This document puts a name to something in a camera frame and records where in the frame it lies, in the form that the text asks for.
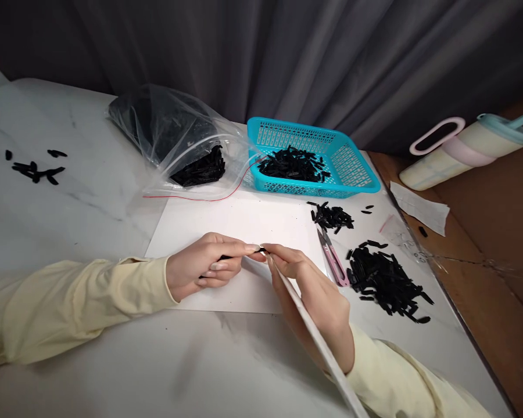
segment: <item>receipt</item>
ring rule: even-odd
[[[399,207],[404,212],[417,218],[434,232],[441,236],[446,236],[448,205],[423,199],[416,193],[394,182],[390,182],[390,190],[395,196]]]

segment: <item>cuff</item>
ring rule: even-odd
[[[368,389],[368,379],[371,378],[375,367],[377,350],[374,340],[350,324],[354,338],[354,365],[346,377],[355,393],[361,393]]]
[[[120,264],[140,263],[139,281],[149,290],[150,303],[154,311],[167,309],[178,305],[167,285],[167,260],[163,258],[125,258]]]

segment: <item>forearm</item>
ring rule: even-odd
[[[383,418],[490,417],[467,391],[436,376],[399,347],[352,326],[355,355],[348,380]]]
[[[176,305],[165,264],[63,261],[0,287],[0,363],[49,358],[108,326]]]

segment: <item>white marble table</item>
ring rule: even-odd
[[[145,253],[166,200],[140,198],[145,166],[105,118],[112,99],[31,79],[0,87],[0,271]],[[33,185],[12,171],[6,148],[14,161],[64,165],[60,185]],[[69,158],[54,160],[47,149]],[[330,204],[356,214],[356,231],[332,236],[340,255],[361,237],[384,240],[376,226],[393,213],[384,194]],[[369,204],[373,215],[359,215]],[[434,277],[391,251],[436,301],[420,304],[419,314],[432,321],[389,317],[344,289],[351,320],[460,383],[497,417],[510,417]],[[339,417],[348,411],[280,316],[167,311],[114,327],[56,358],[2,367],[2,416]]]

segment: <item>bottle lid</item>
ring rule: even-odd
[[[477,117],[479,123],[496,135],[506,138],[519,145],[523,145],[523,127],[517,129],[507,126],[511,121],[492,113],[483,113]]]

